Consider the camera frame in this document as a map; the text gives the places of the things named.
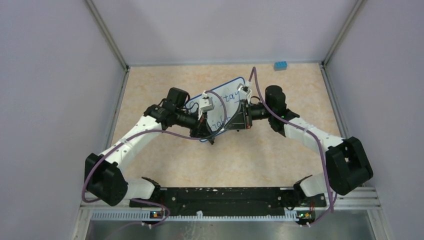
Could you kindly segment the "blue framed whiteboard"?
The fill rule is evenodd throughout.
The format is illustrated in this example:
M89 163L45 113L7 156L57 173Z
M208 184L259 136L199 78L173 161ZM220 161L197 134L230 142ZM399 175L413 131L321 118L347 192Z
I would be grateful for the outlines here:
M243 77L237 77L233 80L225 82L219 86L216 86L210 90L207 95L212 97L214 109L210 110L206 113L208 117L208 124L212 130L212 136L209 138L194 138L202 143L210 142L213 143L215 138L223 134L226 130L224 129L224 125L228 122L228 120L236 113L239 107L239 101L242 99L239 98L239 92L237 87L239 84L245 84L245 80ZM200 119L199 117L199 99L201 98L202 93L193 96L190 100L187 101L184 108L190 115L193 115Z

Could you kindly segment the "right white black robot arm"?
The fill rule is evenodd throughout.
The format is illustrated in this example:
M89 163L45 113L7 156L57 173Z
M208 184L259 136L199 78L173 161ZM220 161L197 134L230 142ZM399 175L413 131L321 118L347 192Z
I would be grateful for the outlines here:
M246 85L240 84L238 91L243 98L225 124L225 130L247 130L254 121L267 120L274 132L298 141L323 160L322 173L306 176L294 184L293 200L297 205L307 206L314 196L328 191L345 196L374 176L358 138L344 139L306 122L287 108L286 95L280 86L268 86L265 98L259 103L251 102L252 91Z

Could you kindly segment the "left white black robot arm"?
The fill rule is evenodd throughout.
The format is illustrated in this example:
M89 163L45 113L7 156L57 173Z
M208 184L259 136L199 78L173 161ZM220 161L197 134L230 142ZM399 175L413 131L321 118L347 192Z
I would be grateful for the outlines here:
M214 134L207 123L207 112L214 104L210 91L202 93L206 105L199 105L197 113L185 109L190 99L187 91L172 87L158 104L149 106L135 126L110 148L100 154L91 153L85 159L84 182L81 198L90 203L86 192L110 206L120 203L128 192L129 184L123 172L142 149L161 134L187 140L213 140Z

